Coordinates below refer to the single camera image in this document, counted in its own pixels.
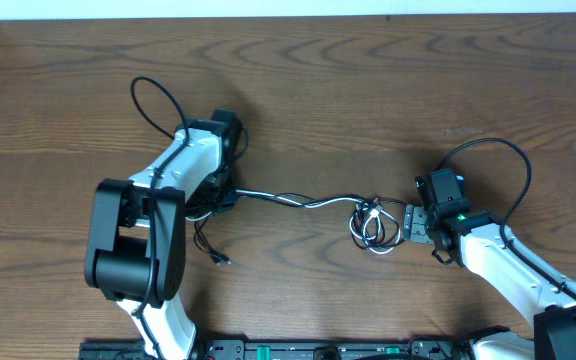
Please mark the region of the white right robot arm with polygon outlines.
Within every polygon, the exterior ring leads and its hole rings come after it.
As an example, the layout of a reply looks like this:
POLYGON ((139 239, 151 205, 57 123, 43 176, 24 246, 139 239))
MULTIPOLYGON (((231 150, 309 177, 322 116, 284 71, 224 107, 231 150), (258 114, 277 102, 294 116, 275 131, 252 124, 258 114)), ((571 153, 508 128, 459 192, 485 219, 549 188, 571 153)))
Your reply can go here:
POLYGON ((471 359, 576 359, 576 281, 528 249, 489 212, 454 213, 438 223, 421 206, 405 209, 403 235, 431 245, 443 265, 484 279, 528 322, 525 339, 510 330, 483 330, 466 342, 471 359))

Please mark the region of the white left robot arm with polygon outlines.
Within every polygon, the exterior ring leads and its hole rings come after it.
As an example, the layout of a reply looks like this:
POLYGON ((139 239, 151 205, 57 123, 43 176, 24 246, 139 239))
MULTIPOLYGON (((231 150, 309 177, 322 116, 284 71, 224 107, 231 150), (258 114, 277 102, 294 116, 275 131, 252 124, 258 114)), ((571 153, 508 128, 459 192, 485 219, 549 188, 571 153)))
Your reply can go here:
POLYGON ((95 191, 85 281, 132 317, 155 358, 191 355, 197 331, 178 293, 186 219, 204 200, 232 202, 229 170, 242 130, 232 111, 193 119, 151 165, 127 180, 105 179, 95 191))

